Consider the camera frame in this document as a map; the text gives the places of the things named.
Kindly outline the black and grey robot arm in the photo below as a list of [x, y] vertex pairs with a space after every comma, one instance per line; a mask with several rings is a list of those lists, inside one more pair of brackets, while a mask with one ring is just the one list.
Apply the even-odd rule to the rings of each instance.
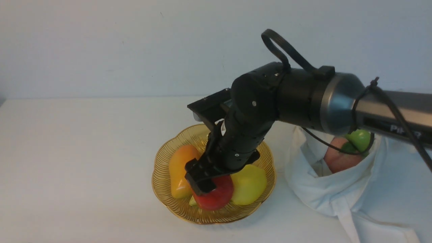
[[431, 149], [431, 94], [383, 91], [334, 67], [284, 70], [272, 62], [188, 105], [210, 134], [201, 158], [185, 166], [193, 192], [216, 188], [212, 178], [239, 172], [259, 157], [258, 145], [279, 120], [334, 136], [364, 129]]

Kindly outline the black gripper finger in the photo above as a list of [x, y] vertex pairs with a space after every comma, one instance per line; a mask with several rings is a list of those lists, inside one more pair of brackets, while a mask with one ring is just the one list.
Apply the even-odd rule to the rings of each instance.
[[217, 186], [213, 179], [226, 175], [226, 172], [209, 158], [192, 159], [186, 163], [185, 171], [185, 179], [198, 196], [214, 191]]

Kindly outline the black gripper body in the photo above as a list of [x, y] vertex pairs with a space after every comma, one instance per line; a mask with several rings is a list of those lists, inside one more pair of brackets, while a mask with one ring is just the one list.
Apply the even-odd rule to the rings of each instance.
[[219, 115], [201, 115], [211, 129], [204, 154], [196, 161], [196, 173], [235, 173], [259, 157], [258, 145], [275, 123], [274, 117], [246, 117], [241, 112]]

